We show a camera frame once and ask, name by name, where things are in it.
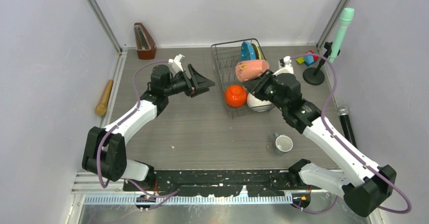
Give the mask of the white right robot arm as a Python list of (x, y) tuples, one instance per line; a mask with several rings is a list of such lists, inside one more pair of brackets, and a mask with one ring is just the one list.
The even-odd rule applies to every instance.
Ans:
[(305, 100), (301, 84), (290, 73), (274, 75), (270, 70), (246, 80), (244, 87), (257, 99), (273, 103), (285, 122), (319, 146), (341, 169), (324, 169), (302, 159), (289, 168), (289, 183), (296, 189), (312, 185), (341, 197), (349, 209), (368, 217), (393, 192), (385, 180), (394, 183), (397, 173), (381, 167), (343, 137), (313, 103)]

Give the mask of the black handheld microphone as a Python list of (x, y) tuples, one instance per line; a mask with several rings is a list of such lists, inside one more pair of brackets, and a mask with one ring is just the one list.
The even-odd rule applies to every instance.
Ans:
[(355, 136), (353, 133), (351, 121), (349, 118), (349, 109), (346, 106), (339, 106), (337, 109), (337, 114), (340, 120), (340, 124), (344, 133), (344, 137), (355, 147), (357, 148)]

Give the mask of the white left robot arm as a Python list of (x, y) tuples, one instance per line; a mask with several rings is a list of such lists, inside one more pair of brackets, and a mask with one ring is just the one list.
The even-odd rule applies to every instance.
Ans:
[(175, 73), (165, 64), (155, 65), (147, 90), (137, 97), (136, 104), (125, 115), (105, 127), (94, 126), (89, 130), (82, 157), (83, 169), (101, 179), (113, 182), (132, 179), (142, 190), (152, 189), (155, 184), (152, 166), (129, 160), (127, 143), (145, 124), (163, 112), (169, 96), (184, 93), (193, 98), (214, 85), (191, 64), (186, 70), (177, 69)]

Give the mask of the round woven bamboo mat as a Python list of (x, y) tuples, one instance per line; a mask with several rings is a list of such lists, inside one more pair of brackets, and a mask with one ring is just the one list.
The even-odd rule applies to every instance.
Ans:
[(259, 47), (255, 43), (252, 43), (251, 45), (254, 49), (255, 58), (260, 60), (261, 59), (261, 53), (260, 53)]

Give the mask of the black wire dish rack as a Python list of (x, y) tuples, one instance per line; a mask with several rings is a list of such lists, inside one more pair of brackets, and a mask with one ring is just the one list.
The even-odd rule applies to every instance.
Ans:
[(231, 118), (250, 113), (269, 112), (274, 108), (269, 101), (251, 103), (250, 99), (245, 99), (243, 104), (233, 106), (226, 97), (227, 90), (234, 85), (242, 87), (245, 96), (252, 95), (249, 91), (252, 87), (247, 83), (261, 76), (266, 70), (275, 71), (274, 66), (267, 62), (256, 38), (215, 43), (210, 46), (210, 51), (222, 101)]

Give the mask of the wooden rolling pin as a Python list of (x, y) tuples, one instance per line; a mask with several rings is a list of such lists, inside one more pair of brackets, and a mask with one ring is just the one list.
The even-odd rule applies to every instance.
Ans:
[(98, 116), (104, 116), (107, 112), (107, 107), (108, 107), (111, 91), (113, 88), (113, 83), (114, 81), (112, 79), (107, 81), (106, 83), (106, 86), (103, 90), (100, 101), (95, 108), (95, 114)]

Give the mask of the blue plate with bamboo mat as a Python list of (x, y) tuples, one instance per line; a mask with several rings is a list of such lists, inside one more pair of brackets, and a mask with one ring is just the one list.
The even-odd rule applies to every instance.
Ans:
[(248, 41), (244, 41), (241, 44), (240, 53), (241, 53), (241, 61), (256, 60), (255, 50), (252, 44)]

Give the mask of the mint green microphone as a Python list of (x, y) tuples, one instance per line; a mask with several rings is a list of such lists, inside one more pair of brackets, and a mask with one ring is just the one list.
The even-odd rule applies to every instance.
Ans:
[(345, 37), (348, 27), (350, 26), (353, 18), (354, 18), (355, 9), (353, 8), (344, 8), (340, 18), (339, 18), (339, 26), (333, 40), (331, 46), (331, 53), (329, 55), (329, 62), (333, 63), (336, 57), (338, 56), (338, 52), (340, 50), (340, 46)]

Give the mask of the brown wooden metronome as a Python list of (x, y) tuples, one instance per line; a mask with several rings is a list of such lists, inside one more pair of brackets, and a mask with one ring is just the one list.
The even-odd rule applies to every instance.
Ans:
[(142, 23), (134, 24), (136, 50), (140, 60), (152, 60), (156, 55), (156, 44)]

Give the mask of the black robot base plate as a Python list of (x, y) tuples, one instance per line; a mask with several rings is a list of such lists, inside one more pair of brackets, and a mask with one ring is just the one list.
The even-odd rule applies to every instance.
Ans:
[(247, 192), (249, 197), (281, 196), (284, 191), (318, 190), (297, 180), (287, 170), (156, 170), (148, 180), (136, 182), (146, 191), (161, 194), (178, 191), (181, 197), (236, 197)]

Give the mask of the pink floral mug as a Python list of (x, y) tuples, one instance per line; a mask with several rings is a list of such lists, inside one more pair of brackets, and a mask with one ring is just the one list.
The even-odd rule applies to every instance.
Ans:
[(239, 62), (235, 67), (235, 75), (240, 82), (252, 80), (262, 75), (270, 65), (265, 60), (248, 60)]

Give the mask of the white bowl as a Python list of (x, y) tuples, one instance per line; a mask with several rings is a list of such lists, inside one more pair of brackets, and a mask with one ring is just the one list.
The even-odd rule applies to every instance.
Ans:
[(266, 112), (273, 108), (271, 102), (259, 100), (251, 93), (247, 94), (246, 103), (247, 106), (255, 112)]

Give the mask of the grey mug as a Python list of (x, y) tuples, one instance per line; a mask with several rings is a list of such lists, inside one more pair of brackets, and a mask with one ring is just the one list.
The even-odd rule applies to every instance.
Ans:
[(290, 137), (275, 132), (273, 138), (273, 149), (276, 154), (284, 155), (292, 150), (293, 141)]

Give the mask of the orange plastic bowl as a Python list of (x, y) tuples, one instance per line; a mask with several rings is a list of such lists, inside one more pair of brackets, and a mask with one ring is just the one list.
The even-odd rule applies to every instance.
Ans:
[(231, 107), (241, 107), (246, 103), (247, 92), (240, 85), (232, 85), (228, 87), (224, 93), (225, 102)]

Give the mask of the colourful toy blocks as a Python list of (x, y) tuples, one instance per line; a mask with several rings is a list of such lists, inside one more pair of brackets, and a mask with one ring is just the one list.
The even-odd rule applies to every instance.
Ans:
[(296, 59), (296, 62), (298, 64), (305, 64), (306, 66), (311, 66), (313, 64), (315, 64), (318, 61), (319, 57), (317, 56), (303, 56), (303, 57), (298, 57)]

